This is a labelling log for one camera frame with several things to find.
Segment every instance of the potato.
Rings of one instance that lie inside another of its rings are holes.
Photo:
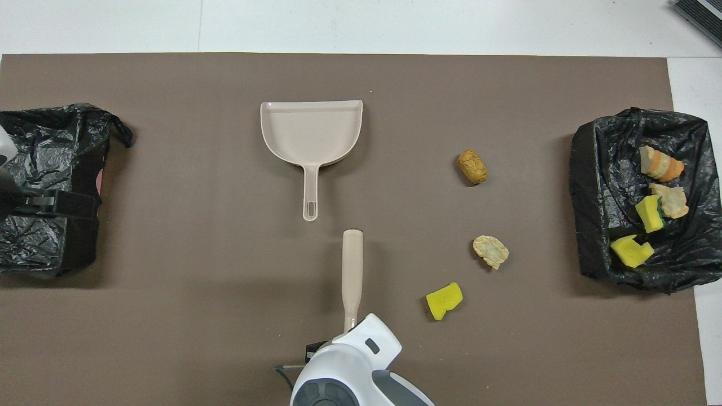
[[[474,150],[466,150],[458,156],[458,168],[475,185],[489,177],[487,167]]]

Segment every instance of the trash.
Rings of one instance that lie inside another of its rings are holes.
[[[499,269],[499,265],[509,258],[509,249],[496,237],[478,236],[471,246],[477,255],[493,269]]]
[[[456,282],[452,282],[426,295],[426,301],[429,303],[431,315],[436,321],[443,319],[446,312],[453,310],[463,299],[461,289]]]
[[[635,205],[650,193],[639,148],[649,145],[684,162],[669,182],[687,193],[690,211],[664,232],[644,234]],[[722,277],[722,209],[707,122],[671,111],[627,109],[577,130],[570,155],[570,193],[582,275],[641,290],[673,293]],[[633,269],[610,243],[630,234],[655,254]]]
[[[647,196],[635,206],[646,233],[659,231],[666,225],[662,218],[662,204],[659,199],[657,195]]]
[[[684,188],[668,188],[664,185],[650,183],[649,190],[655,196],[660,196],[664,217],[680,218],[690,212],[690,208],[687,207],[687,196],[684,195]]]
[[[0,273],[54,277],[90,265],[99,226],[96,180],[105,166],[110,130],[117,129],[125,147],[133,144],[132,131],[118,117],[86,103],[0,111],[0,126],[17,147],[17,155],[1,169],[0,193],[20,190],[43,200],[0,217]],[[70,204],[53,206],[61,199]]]
[[[646,145],[639,149],[640,171],[660,182],[669,182],[678,178],[684,170],[684,163],[664,152]]]
[[[637,235],[632,234],[631,236],[621,237],[611,244],[612,251],[616,252],[619,259],[630,268],[639,267],[650,256],[654,255],[654,249],[649,243],[640,245],[637,241],[634,241],[635,238],[637,238]]]
[[[462,152],[459,154],[457,161],[458,168],[461,169],[464,176],[466,176],[466,178],[473,184],[478,185],[479,183],[486,181],[489,177],[487,167],[484,165],[482,159],[476,151],[466,150]]]

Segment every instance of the food scrap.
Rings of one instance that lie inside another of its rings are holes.
[[[660,182],[669,182],[681,175],[684,170],[684,163],[652,147],[641,147],[639,155],[642,163],[642,173]]]
[[[434,320],[441,320],[447,311],[453,310],[464,297],[461,294],[460,287],[456,282],[426,295],[426,301],[429,303],[429,309]]]
[[[644,231],[647,233],[661,230],[665,226],[659,200],[660,197],[657,195],[647,196],[635,205],[637,213],[644,223]]]
[[[612,250],[617,253],[619,259],[632,268],[644,264],[644,261],[654,254],[654,249],[649,243],[640,245],[637,241],[634,241],[636,237],[636,234],[632,234],[631,236],[621,237],[612,243]]]
[[[458,156],[458,168],[475,185],[486,181],[489,177],[487,167],[474,150],[466,150]]]
[[[491,268],[499,269],[499,265],[509,258],[509,250],[495,237],[478,236],[471,245]]]
[[[690,211],[690,208],[687,207],[684,188],[668,188],[664,185],[650,183],[649,189],[651,189],[652,194],[660,196],[662,212],[664,212],[665,217],[680,218]]]

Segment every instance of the dustpan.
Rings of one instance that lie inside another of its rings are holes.
[[[318,216],[318,169],[344,159],[361,132],[361,100],[265,102],[261,132],[277,157],[303,168],[303,218]]]

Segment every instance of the gray vacuum part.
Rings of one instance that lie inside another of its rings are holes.
[[[391,377],[391,372],[386,369],[379,369],[371,373],[371,379],[376,387],[395,406],[428,406],[421,398],[411,392],[409,388],[400,384]]]
[[[343,382],[320,378],[307,381],[298,389],[293,406],[359,406],[359,401]]]

